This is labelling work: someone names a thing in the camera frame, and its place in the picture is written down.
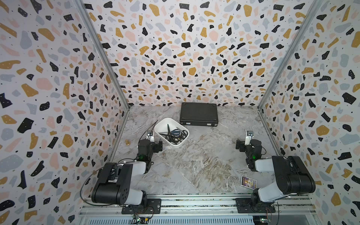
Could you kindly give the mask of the white plastic storage box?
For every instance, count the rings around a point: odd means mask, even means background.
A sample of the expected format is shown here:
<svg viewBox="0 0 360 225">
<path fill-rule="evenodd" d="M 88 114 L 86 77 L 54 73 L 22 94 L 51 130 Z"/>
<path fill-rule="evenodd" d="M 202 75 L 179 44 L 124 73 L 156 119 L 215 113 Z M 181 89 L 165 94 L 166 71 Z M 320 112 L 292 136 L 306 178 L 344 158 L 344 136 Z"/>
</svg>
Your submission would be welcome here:
<svg viewBox="0 0 360 225">
<path fill-rule="evenodd" d="M 154 127 L 155 133 L 164 143 L 179 148 L 189 137 L 189 130 L 172 118 L 164 118 Z"/>
</svg>

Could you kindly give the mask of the all black scissors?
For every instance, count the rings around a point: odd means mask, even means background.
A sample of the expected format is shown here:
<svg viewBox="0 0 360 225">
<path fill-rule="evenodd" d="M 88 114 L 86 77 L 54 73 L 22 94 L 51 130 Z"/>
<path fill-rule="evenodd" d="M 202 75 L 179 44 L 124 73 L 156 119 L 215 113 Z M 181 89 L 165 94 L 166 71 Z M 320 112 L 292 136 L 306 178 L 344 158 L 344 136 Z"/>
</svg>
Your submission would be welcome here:
<svg viewBox="0 0 360 225">
<path fill-rule="evenodd" d="M 172 138 L 173 138 L 173 135 L 172 135 L 172 133 L 171 133 L 171 130 L 170 130 L 169 125 L 167 124 L 166 140 L 170 141 L 170 140 L 172 140 Z"/>
</svg>

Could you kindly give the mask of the blue handled scissors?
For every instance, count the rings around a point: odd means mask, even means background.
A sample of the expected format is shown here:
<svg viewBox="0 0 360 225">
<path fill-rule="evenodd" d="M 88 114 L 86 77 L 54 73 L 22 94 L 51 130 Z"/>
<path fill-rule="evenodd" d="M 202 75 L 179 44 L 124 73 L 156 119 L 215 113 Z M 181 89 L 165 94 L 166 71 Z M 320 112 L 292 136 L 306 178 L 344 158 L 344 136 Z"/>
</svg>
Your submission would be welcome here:
<svg viewBox="0 0 360 225">
<path fill-rule="evenodd" d="M 171 131 L 171 134 L 174 137 L 179 137 L 182 134 L 182 131 L 180 129 L 174 129 L 174 130 Z"/>
</svg>

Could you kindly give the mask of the large black handled scissors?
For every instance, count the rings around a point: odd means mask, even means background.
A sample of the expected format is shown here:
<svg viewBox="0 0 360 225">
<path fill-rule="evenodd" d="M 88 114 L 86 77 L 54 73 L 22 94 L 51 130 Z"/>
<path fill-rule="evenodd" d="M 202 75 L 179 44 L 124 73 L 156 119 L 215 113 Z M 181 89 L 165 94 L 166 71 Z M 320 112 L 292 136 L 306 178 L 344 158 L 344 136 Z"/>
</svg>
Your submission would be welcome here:
<svg viewBox="0 0 360 225">
<path fill-rule="evenodd" d="M 179 139 L 179 141 L 183 141 L 188 136 L 188 132 L 186 130 L 181 130 L 181 131 L 182 131 L 181 135 L 179 137 L 177 137 Z"/>
</svg>

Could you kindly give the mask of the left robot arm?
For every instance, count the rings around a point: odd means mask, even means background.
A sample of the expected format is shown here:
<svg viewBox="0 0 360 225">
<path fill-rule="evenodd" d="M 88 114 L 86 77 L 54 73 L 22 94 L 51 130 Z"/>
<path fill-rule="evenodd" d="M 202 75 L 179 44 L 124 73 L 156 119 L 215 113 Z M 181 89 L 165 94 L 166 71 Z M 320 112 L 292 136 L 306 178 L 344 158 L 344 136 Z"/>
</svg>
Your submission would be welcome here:
<svg viewBox="0 0 360 225">
<path fill-rule="evenodd" d="M 97 176 L 96 185 L 91 194 L 94 203 L 107 205 L 147 205 L 147 194 L 143 190 L 131 189 L 133 177 L 149 172 L 154 153 L 163 150 L 163 142 L 140 140 L 137 158 L 131 162 L 106 163 Z"/>
</svg>

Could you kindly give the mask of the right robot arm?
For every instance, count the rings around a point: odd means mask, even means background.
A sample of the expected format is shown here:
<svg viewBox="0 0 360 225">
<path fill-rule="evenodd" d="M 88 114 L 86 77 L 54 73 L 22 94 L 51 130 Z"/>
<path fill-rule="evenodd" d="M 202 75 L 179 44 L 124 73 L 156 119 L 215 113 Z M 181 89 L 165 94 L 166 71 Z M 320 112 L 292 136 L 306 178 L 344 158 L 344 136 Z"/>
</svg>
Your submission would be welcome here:
<svg viewBox="0 0 360 225">
<path fill-rule="evenodd" d="M 302 195 L 315 192 L 316 183 L 304 163 L 298 156 L 272 156 L 262 158 L 262 143 L 251 139 L 237 140 L 235 149 L 246 154 L 246 163 L 253 172 L 272 172 L 275 181 L 266 187 L 251 187 L 251 205 L 274 203 L 290 195 Z"/>
</svg>

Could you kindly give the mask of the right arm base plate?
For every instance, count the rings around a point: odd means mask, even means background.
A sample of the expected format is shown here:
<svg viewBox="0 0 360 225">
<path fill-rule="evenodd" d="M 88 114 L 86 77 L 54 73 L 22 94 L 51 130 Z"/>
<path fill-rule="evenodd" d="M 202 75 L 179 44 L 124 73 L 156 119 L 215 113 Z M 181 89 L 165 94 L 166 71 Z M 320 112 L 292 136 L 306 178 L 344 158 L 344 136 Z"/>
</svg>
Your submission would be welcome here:
<svg viewBox="0 0 360 225">
<path fill-rule="evenodd" d="M 235 205 L 238 213 L 275 213 L 276 209 L 273 203 L 256 202 L 251 198 L 236 198 Z"/>
</svg>

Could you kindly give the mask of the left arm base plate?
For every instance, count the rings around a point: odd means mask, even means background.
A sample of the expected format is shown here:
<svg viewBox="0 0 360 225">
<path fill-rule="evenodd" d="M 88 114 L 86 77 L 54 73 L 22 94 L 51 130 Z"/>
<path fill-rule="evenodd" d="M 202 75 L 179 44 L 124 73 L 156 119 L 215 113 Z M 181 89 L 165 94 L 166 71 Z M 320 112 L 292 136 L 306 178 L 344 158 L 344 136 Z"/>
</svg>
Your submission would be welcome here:
<svg viewBox="0 0 360 225">
<path fill-rule="evenodd" d="M 127 205 L 122 208 L 121 213 L 123 215 L 133 214 L 159 214 L 161 211 L 162 200 L 160 198 L 151 198 L 142 201 L 140 205 Z"/>
</svg>

